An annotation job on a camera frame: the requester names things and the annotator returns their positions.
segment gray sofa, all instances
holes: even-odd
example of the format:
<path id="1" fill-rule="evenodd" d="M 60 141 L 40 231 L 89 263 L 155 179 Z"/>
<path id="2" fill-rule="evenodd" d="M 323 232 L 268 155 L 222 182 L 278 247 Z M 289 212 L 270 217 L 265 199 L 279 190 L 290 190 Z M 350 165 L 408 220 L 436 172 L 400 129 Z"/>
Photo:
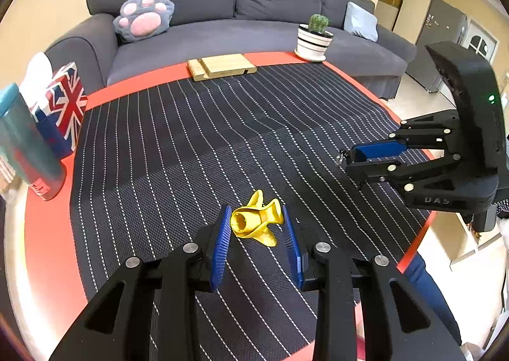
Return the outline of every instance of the gray sofa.
<path id="1" fill-rule="evenodd" d="M 155 37 L 121 44 L 112 21 L 126 0 L 87 0 L 91 17 L 59 38 L 46 54 L 53 67 L 75 61 L 87 93 L 126 78 L 186 62 L 228 53 L 294 50 L 297 26 L 315 13 L 329 18 L 334 40 L 327 61 L 363 83 L 381 98 L 393 98 L 413 44 L 377 26 L 377 43 L 343 31 L 348 2 L 369 12 L 370 0 L 171 0 L 170 29 Z"/>

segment light blue pillow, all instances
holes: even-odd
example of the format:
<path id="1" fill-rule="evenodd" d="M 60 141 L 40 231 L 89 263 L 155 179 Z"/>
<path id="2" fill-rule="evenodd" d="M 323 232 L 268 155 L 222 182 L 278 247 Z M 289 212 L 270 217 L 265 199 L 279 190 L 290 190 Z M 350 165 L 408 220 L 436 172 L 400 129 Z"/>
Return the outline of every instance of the light blue pillow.
<path id="1" fill-rule="evenodd" d="M 377 17 L 356 3 L 348 2 L 344 30 L 357 37 L 378 41 Z"/>

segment yellow toy banana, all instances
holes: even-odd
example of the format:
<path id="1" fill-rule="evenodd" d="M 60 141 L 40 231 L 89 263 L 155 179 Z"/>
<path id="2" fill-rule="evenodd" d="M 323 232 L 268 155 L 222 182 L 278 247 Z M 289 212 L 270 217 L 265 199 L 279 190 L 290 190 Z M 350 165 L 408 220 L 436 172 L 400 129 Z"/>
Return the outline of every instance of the yellow toy banana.
<path id="1" fill-rule="evenodd" d="M 277 240 L 267 227 L 268 224 L 281 225 L 284 222 L 281 204 L 278 199 L 263 206 L 263 192 L 254 192 L 246 206 L 235 209 L 230 219 L 233 233 L 238 238 L 253 238 L 265 246 L 276 246 Z"/>

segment blue gripper pad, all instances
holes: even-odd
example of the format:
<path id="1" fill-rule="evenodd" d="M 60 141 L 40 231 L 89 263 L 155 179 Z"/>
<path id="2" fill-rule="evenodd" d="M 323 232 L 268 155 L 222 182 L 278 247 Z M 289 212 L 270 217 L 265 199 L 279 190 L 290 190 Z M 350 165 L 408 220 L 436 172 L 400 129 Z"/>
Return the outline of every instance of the blue gripper pad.
<path id="1" fill-rule="evenodd" d="M 307 249 L 305 245 L 298 240 L 299 235 L 296 234 L 296 230 L 300 231 L 300 229 L 294 229 L 289 219 L 286 206 L 283 206 L 283 216 L 284 244 L 287 249 L 289 266 L 292 272 L 292 281 L 299 290 L 302 290 L 304 285 L 304 271 L 307 269 Z"/>
<path id="2" fill-rule="evenodd" d="M 210 275 L 210 284 L 212 291 L 215 291 L 222 282 L 225 273 L 226 256 L 228 254 L 228 245 L 230 244 L 230 218 L 232 217 L 232 207 L 227 206 L 225 214 L 221 221 L 221 227 L 217 235 L 214 253 L 212 254 L 212 269 Z"/>
<path id="3" fill-rule="evenodd" d="M 397 141 L 391 141 L 360 144 L 355 148 L 361 151 L 366 158 L 377 158 L 399 156 L 406 151 L 407 146 Z"/>

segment red table edge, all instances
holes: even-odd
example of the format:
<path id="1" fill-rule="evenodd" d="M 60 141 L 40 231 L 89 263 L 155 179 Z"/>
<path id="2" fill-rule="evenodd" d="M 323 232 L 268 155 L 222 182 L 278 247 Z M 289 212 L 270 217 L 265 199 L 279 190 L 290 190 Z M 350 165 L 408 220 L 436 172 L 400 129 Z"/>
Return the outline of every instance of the red table edge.
<path id="1" fill-rule="evenodd" d="M 256 66 L 305 63 L 290 52 L 256 52 L 245 54 Z M 324 64 L 348 80 L 375 103 L 380 104 L 396 122 L 400 118 L 371 91 L 328 62 Z M 177 64 L 128 78 L 88 96 L 87 110 L 127 94 L 154 87 L 165 82 L 189 78 L 187 64 Z M 433 155 L 425 150 L 432 159 Z M 25 259 L 31 292 L 35 304 L 53 327 L 58 339 L 63 337 L 76 316 L 87 304 L 81 282 L 72 234 L 69 203 L 72 188 L 74 154 L 62 160 L 67 176 L 60 193 L 51 201 L 42 201 L 28 191 L 25 207 Z M 413 259 L 435 212 L 431 212 L 416 239 L 398 264 L 401 272 Z M 305 348 L 295 355 L 306 353 Z"/>

